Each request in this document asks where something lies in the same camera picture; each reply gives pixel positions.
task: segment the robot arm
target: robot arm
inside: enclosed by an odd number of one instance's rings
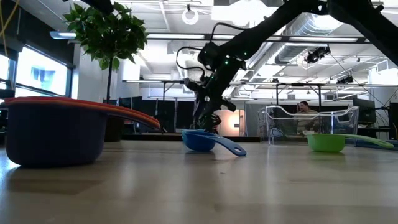
[[[222,94],[229,87],[236,72],[240,68],[245,70],[244,61],[252,57],[271,35],[303,12],[329,14],[354,26],[398,64],[398,28],[380,13],[381,10],[383,6],[375,9],[370,0],[289,0],[258,26],[246,29],[229,42],[221,46],[213,42],[207,43],[199,53],[198,61],[210,68],[213,71],[212,75],[203,77],[201,83],[185,80],[186,86],[197,94],[194,120],[200,124],[199,128],[211,131],[214,125],[220,123],[214,122],[213,113],[220,109],[221,105],[234,111],[236,107],[223,99]]]

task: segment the table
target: table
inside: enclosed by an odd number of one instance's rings
[[[396,223],[398,154],[242,143],[106,144],[92,165],[20,169],[0,150],[0,223]]]

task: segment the ceiling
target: ceiling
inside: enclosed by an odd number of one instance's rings
[[[259,0],[240,0],[245,2],[254,2]],[[393,1],[385,1],[389,5],[386,5],[386,11],[384,15],[393,23],[398,24],[398,3]],[[87,6],[81,1],[69,1],[63,2],[62,0],[21,0],[20,5],[40,20],[44,21],[51,27],[59,31],[65,31],[66,25],[63,23],[62,14],[69,11],[71,3],[78,3],[82,6]],[[155,4],[138,4],[129,3],[127,6],[132,8],[132,13],[140,19],[143,19],[148,32],[171,32],[171,33],[201,33],[208,34],[211,32],[215,23],[220,22],[212,20],[212,13],[215,16],[216,11],[213,9],[224,9],[220,6],[213,6],[213,0],[202,1],[202,5],[192,6],[193,9],[198,11],[198,21],[194,25],[186,24],[182,19],[182,13],[186,9],[183,4],[180,5],[169,5],[163,3]],[[249,14],[239,13],[244,9],[238,11],[234,15],[234,19],[247,17]],[[188,13],[187,17],[192,17],[192,12]],[[229,24],[234,24],[235,21],[222,21]],[[236,34],[236,30],[227,27],[218,27],[216,33],[219,34]],[[330,35],[338,36],[361,36],[361,34],[353,27],[343,24],[339,28],[335,29]],[[140,53],[140,57],[143,61],[141,65],[141,75],[151,78],[156,78],[157,74],[159,77],[163,77],[165,74],[171,74],[171,71],[177,70],[175,64],[175,51],[182,46],[194,46],[203,47],[205,41],[186,41],[186,40],[151,40],[145,50]],[[331,54],[334,56],[327,56],[320,60],[317,64],[307,65],[303,62],[303,58],[308,51],[304,51],[302,54],[297,56],[294,61],[288,66],[283,68],[281,71],[274,72],[262,72],[258,73],[255,77],[246,72],[241,72],[239,77],[235,78],[235,81],[239,81],[242,77],[248,77],[250,80],[256,77],[266,77],[268,79],[277,77],[280,82],[305,82],[310,80],[311,82],[331,82],[335,83],[336,79],[331,80],[330,77],[339,77],[338,74],[345,72],[345,70],[352,69],[354,78],[360,82],[367,82],[368,69],[374,66],[374,63],[368,62],[379,62],[385,58],[385,56],[371,44],[330,44]],[[182,63],[189,65],[199,65],[196,62],[195,57],[197,52],[184,52],[182,55]]]

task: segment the black wall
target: black wall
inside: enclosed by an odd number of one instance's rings
[[[6,20],[15,6],[11,0],[2,0],[3,19]],[[12,49],[9,57],[15,57],[16,52],[20,52],[25,44],[48,55],[49,57],[64,63],[68,67],[73,67],[73,44],[68,44],[67,40],[54,40],[50,36],[50,31],[54,31],[50,26],[34,17],[32,14],[18,7],[6,30],[7,46]],[[0,54],[4,55],[4,45],[0,39]]]

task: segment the transparent container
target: transparent container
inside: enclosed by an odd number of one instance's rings
[[[267,106],[258,112],[259,136],[269,144],[307,144],[308,134],[356,134],[359,107],[318,114],[291,114],[281,106]],[[352,139],[347,145],[354,145]]]

